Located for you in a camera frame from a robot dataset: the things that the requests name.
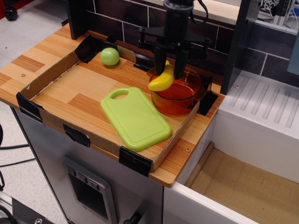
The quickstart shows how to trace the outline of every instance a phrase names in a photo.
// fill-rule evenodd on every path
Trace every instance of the tile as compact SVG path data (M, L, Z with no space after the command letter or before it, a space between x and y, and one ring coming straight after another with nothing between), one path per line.
M149 8L149 27L161 27L165 24L165 10Z
M266 58L265 53L252 50L252 49L247 49L243 70L260 75L265 58Z
M211 43L208 47L212 48L212 49L215 48L218 26L215 26L215 25L209 24L209 23L205 23L205 24L199 26L199 25L192 23L191 20L189 20L188 28L191 32L193 32L199 36L210 38Z
M165 9L165 7L163 6L163 4L162 5L158 5L158 4L149 2L147 0L131 0L131 1L138 2L138 3L144 4L144 5L147 5L147 6L150 6L150 7L154 7L154 8Z
M229 53L230 45L233 39L234 30L219 27L217 35L216 50L225 54Z
M249 47L290 59L296 36L255 24Z
M192 58L189 59L188 63L223 76L227 60L228 55L219 51L208 49L208 56L206 60Z
M94 2L93 0L85 0L85 8L87 11L95 13L95 7L94 7Z
M87 12L88 29L123 41L122 22Z
M147 26L148 7L123 0L96 0L96 13L125 21L137 26Z
M149 27L160 27L165 25L166 12L163 10L149 8ZM218 26L213 24L203 24L198 26L189 19L188 29L199 36L208 37L211 39L210 48L215 48Z
M289 61L268 55L262 76L299 87L299 76L287 71Z
M128 23L123 23L123 32L124 32L124 42L138 45L140 39L140 33L138 31L140 27L134 26Z

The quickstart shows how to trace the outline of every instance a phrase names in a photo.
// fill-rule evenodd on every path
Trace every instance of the black tape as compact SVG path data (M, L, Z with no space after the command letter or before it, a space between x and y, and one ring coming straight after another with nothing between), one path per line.
M148 72L151 68L155 66L154 59L137 53L134 53L133 55L136 57L136 63L134 64L134 67Z
M109 36L106 40L111 42L111 43L114 43L115 41L117 41L117 39L112 37L112 36Z
M214 102L218 98L216 94L212 92L212 77L203 77L204 89L206 91L205 96L200 100L200 105L197 113L206 116Z
M23 114L26 114L27 116L33 118L34 120L43 123L42 117L39 113L39 108L43 108L42 106L28 100L20 92L17 93L16 97L17 97L20 111Z
M75 52L80 61L89 63L100 51L105 48L114 48L117 50L117 45L88 35L75 49Z
M119 163L148 177L152 160L145 158L122 146L120 148Z
M77 143L80 143L81 145L84 145L86 147L90 147L90 138L76 130L76 129L73 129L69 126L67 126L66 124L63 124L64 125L64 131L65 133L73 140L73 141L76 141Z

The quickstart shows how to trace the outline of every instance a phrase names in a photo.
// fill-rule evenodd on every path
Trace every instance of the toy banana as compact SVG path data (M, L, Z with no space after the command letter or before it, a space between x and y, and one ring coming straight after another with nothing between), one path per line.
M166 61L164 71L157 78L149 83L149 89L152 91L167 90L174 81L174 65Z

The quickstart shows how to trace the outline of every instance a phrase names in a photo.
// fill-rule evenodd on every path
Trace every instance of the wooden countertop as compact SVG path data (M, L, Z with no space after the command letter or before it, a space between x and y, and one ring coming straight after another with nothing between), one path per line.
M16 94L67 54L71 53L89 34L105 39L105 36L88 31L78 39L72 40L70 28L66 25L0 69L0 100L19 110ZM151 55L147 51L123 42L117 41L115 44L129 48L137 53ZM168 153L159 168L155 172L149 173L150 179L166 187L171 187L178 178L224 99L224 96L220 94L222 77L198 68L194 69L204 76L213 76L212 91L219 97L206 116L195 115L186 131ZM115 160L118 159L115 156L109 156Z

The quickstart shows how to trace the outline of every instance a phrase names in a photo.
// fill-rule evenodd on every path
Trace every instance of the toy lime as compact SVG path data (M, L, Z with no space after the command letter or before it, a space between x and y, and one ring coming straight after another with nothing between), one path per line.
M101 52L101 61L105 65L116 65L120 59L120 54L114 48L105 48Z

